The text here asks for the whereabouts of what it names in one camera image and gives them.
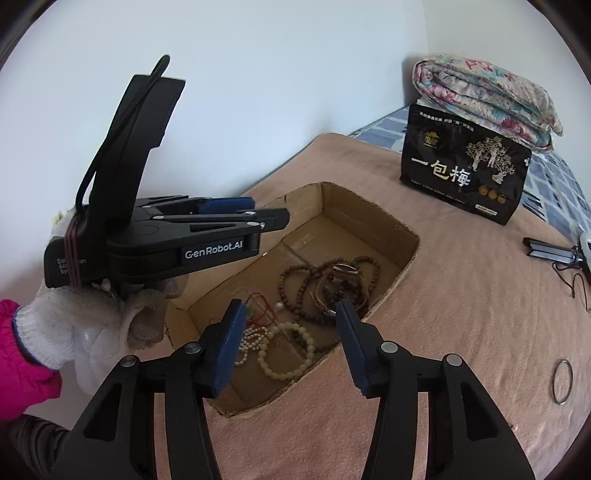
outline blue checkered sheet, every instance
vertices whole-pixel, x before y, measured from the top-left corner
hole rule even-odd
[[[407,124],[408,107],[353,132],[351,137],[402,153]],[[556,153],[534,153],[521,204],[574,243],[582,232],[591,232],[591,209],[583,190]]]

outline white glove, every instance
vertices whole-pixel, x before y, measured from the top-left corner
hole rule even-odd
[[[63,236],[72,212],[52,236]],[[15,315],[17,335],[27,352],[58,370],[74,360],[84,392],[94,395],[115,364],[133,349],[159,342],[164,334],[165,298],[182,294],[187,278],[138,286],[122,301],[108,281],[97,287],[47,288]]]

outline pink sleeve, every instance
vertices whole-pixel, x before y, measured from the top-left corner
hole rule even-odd
[[[23,357],[14,336],[12,318],[18,304],[0,301],[0,421],[17,419],[27,407],[61,392],[59,372],[31,365]]]

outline cardboard box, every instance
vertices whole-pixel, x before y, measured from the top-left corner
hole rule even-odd
[[[223,316],[232,299],[245,301],[253,293],[262,293],[268,299],[278,322],[294,322],[292,313],[275,306],[280,299],[279,276],[291,265],[319,265],[338,257],[375,258],[381,271],[371,295],[371,309],[397,284],[418,248],[418,237],[407,227],[377,205],[335,184],[307,185],[268,206],[286,206],[291,213],[289,225],[281,232],[263,235],[260,256],[191,275],[185,294],[176,307],[170,307],[167,315],[175,348],[197,339],[211,319]],[[371,265],[362,265],[361,269],[365,278],[371,278]],[[285,291],[292,301],[301,284],[296,276],[291,275],[285,283]],[[304,309],[317,312],[308,295]],[[300,323],[318,345],[337,339],[335,328],[303,320]],[[330,353],[318,353],[312,368]],[[275,372],[281,373],[297,368],[306,359],[305,355],[286,337],[278,335],[269,345],[267,361]],[[246,363],[233,370],[228,388],[212,401],[221,414],[231,416],[264,405],[293,382],[266,377],[256,356],[255,352],[249,352]]]

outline black snack bag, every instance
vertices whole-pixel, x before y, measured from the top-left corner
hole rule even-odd
[[[505,225],[519,205],[530,159],[529,148],[492,130],[411,105],[400,179]]]

